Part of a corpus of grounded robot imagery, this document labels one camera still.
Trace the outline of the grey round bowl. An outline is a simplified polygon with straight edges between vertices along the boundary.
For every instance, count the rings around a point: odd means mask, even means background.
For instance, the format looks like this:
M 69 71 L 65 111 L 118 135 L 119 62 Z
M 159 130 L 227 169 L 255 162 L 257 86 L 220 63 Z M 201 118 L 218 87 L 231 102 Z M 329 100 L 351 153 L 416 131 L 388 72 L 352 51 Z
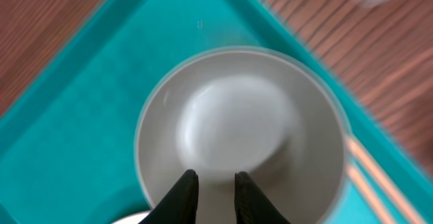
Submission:
M 292 223 L 324 223 L 346 189 L 348 119 L 312 70 L 261 47 L 225 47 L 175 66 L 149 94 L 135 164 L 155 208 L 189 169 L 197 222 L 235 221 L 235 174 L 247 172 Z

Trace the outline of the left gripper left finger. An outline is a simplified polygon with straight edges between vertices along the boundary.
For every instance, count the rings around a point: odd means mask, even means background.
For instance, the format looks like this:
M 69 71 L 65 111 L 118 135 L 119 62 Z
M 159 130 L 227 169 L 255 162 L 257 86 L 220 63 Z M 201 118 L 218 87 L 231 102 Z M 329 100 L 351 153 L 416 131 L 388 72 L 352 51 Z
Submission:
M 198 196 L 198 175 L 192 169 L 186 170 L 139 224 L 195 224 Z

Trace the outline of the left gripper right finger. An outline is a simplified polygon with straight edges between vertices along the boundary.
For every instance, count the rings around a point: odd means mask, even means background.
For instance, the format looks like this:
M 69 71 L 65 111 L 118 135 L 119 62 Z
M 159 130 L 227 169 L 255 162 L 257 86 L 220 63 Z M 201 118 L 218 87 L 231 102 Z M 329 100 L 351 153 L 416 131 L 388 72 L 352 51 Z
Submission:
M 247 172 L 235 174 L 234 204 L 237 224 L 290 224 Z

